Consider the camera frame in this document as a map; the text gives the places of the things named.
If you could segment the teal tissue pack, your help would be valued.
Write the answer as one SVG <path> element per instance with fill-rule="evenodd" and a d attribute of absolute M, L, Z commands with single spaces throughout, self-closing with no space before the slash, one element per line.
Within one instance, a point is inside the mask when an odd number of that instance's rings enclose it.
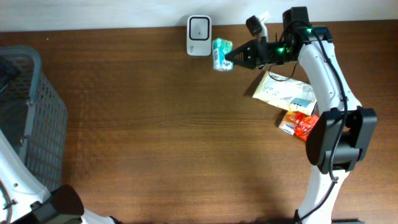
<path fill-rule="evenodd" d="M 213 69 L 221 72 L 233 69 L 233 62 L 226 60 L 226 54 L 233 50 L 233 43 L 229 40 L 217 38 L 212 41 Z"/>

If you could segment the cream snack bag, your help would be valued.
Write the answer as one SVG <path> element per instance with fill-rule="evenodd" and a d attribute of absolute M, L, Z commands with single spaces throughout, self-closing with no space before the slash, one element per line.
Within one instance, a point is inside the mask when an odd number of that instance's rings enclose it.
<path fill-rule="evenodd" d="M 318 104 L 311 85 L 294 79 L 278 82 L 275 78 L 283 76 L 266 72 L 252 97 L 282 110 L 315 114 Z"/>

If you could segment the orange small box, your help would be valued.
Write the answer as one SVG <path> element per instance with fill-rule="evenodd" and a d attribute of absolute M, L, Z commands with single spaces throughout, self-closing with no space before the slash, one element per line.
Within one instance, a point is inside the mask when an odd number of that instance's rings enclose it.
<path fill-rule="evenodd" d="M 282 121 L 279 123 L 278 128 L 289 135 L 295 134 L 296 126 L 296 112 L 288 111 L 283 116 Z"/>

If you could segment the red snack bag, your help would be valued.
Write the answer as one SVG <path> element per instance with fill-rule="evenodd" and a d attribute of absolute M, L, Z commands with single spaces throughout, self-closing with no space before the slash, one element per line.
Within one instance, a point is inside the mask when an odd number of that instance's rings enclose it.
<path fill-rule="evenodd" d="M 319 117 L 317 115 L 308 116 L 301 112 L 296 112 L 294 122 L 295 135 L 303 141 L 307 141 L 309 134 L 311 133 L 313 127 L 316 125 Z"/>

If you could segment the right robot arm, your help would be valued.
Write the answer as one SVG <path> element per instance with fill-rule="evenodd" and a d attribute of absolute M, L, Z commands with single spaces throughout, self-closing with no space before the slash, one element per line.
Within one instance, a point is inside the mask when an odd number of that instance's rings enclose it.
<path fill-rule="evenodd" d="M 376 112 L 363 108 L 350 90 L 329 29 L 312 25 L 307 7 L 291 7 L 283 13 L 283 31 L 274 42 L 269 41 L 265 19 L 247 19 L 253 39 L 225 58 L 249 69 L 287 62 L 298 62 L 304 69 L 320 118 L 305 143 L 311 176 L 292 223 L 333 223 L 331 213 L 340 188 L 367 153 L 377 123 Z"/>

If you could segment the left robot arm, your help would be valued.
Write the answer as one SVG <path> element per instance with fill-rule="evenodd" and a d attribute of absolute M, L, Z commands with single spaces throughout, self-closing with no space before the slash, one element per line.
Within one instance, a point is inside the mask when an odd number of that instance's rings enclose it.
<path fill-rule="evenodd" d="M 68 184 L 49 191 L 1 134 L 1 223 L 120 223 L 87 210 Z"/>

